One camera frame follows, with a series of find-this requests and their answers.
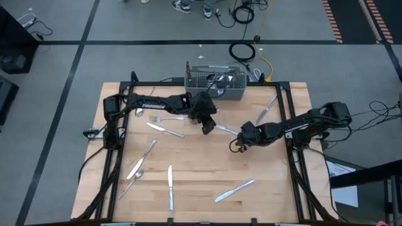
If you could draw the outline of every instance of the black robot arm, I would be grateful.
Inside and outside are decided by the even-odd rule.
[[[254,126],[246,122],[237,135],[234,152],[244,152],[247,146],[268,146],[287,133],[291,134],[293,145],[297,148],[307,146],[316,135],[328,136],[325,132],[330,128],[348,127],[352,122],[347,106],[341,102],[327,103],[319,109],[311,109],[307,113],[284,122],[269,122]]]
[[[126,106],[121,110],[121,102]],[[211,114],[217,109],[207,92],[199,92],[192,97],[190,93],[171,95],[169,97],[152,97],[146,95],[112,95],[103,100],[106,128],[103,134],[104,146],[117,149],[121,145],[117,122],[121,117],[137,108],[165,110],[171,114],[188,115],[192,121],[202,123],[202,132],[208,134],[214,129],[215,121]]]

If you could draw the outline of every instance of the person's foot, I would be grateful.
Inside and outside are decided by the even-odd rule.
[[[204,11],[204,17],[207,21],[210,21],[212,19],[212,9],[205,9],[204,7],[202,8]]]
[[[171,3],[171,6],[173,9],[176,9],[177,11],[183,12],[183,13],[190,13],[191,8],[190,5],[184,5],[181,0],[177,0]]]

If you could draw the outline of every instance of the wooden table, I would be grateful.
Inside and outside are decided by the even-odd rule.
[[[100,94],[94,127],[102,127],[103,98],[118,93],[119,83],[105,83]],[[135,87],[137,94],[148,95],[152,87]],[[166,97],[183,94],[183,87],[156,87],[153,95]],[[291,83],[291,93],[296,115],[311,109],[307,85]],[[218,124],[240,131],[247,121],[255,122],[261,111],[276,95],[274,87],[248,87],[241,101],[218,101],[220,111],[212,117]],[[148,116],[167,116],[162,110],[145,110],[141,117],[131,112],[128,133],[121,165],[117,195],[130,180],[126,177],[138,159],[144,154],[152,140],[158,143],[142,165],[144,175],[136,181],[127,194],[116,199],[113,221],[115,222],[166,222],[173,217],[175,222],[250,222],[257,218],[259,223],[297,222],[295,200],[288,167],[284,139],[267,147],[251,147],[245,153],[229,151],[229,142],[236,138],[228,132],[214,129],[207,136],[202,134],[202,125],[191,125],[185,121],[162,121],[157,124],[182,133],[185,139],[154,130],[146,125]],[[278,101],[264,118],[265,122],[279,122]],[[318,141],[312,148],[320,150]],[[102,141],[89,144],[86,158],[102,147]],[[305,150],[310,186],[328,212],[332,210],[329,192],[329,177],[323,157]],[[95,197],[100,188],[106,151],[91,159],[85,166],[72,217],[80,215]],[[175,212],[169,212],[168,172],[173,166],[173,196]],[[254,178],[256,184],[237,192],[225,200],[214,203],[224,192],[234,189]],[[308,209],[305,195],[300,189],[305,218]],[[106,195],[106,216],[110,194]]]

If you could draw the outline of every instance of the gray floor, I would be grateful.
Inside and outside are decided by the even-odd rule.
[[[94,0],[0,0],[16,18],[32,8],[38,19],[54,28],[49,40],[79,40]],[[227,8],[218,3],[222,22],[231,23]],[[141,5],[101,0],[89,40],[235,40],[244,27],[221,28],[206,22],[195,3],[189,15],[171,9],[169,1]],[[263,12],[248,26],[246,38],[259,30]],[[276,0],[266,24],[267,40],[334,40],[321,0]],[[395,105],[402,84],[381,45],[261,45],[274,66],[274,81],[307,82],[314,107],[329,101],[345,102],[350,112],[369,110],[372,100]],[[393,46],[402,58],[402,46]],[[27,75],[0,75],[17,83],[19,93],[0,134],[0,218],[14,225],[52,122],[77,46],[40,46]],[[82,131],[92,126],[103,82],[129,80],[134,70],[141,81],[183,76],[185,62],[192,65],[238,65],[228,45],[85,46],[55,138],[25,224],[68,220],[77,189],[77,173],[87,141]],[[235,53],[247,50],[238,48]],[[251,68],[269,72],[260,59]],[[352,127],[374,115],[355,117]],[[365,167],[402,158],[400,121],[357,132],[328,154]],[[334,139],[344,134],[335,134]],[[382,184],[359,187],[358,209],[339,205],[352,219],[383,220]]]

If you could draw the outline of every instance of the metal utensil holder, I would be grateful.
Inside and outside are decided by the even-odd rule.
[[[208,93],[216,100],[241,100],[247,85],[246,73],[239,67],[199,65],[193,66],[190,74],[191,78],[184,79],[186,92],[196,95],[210,87]]]

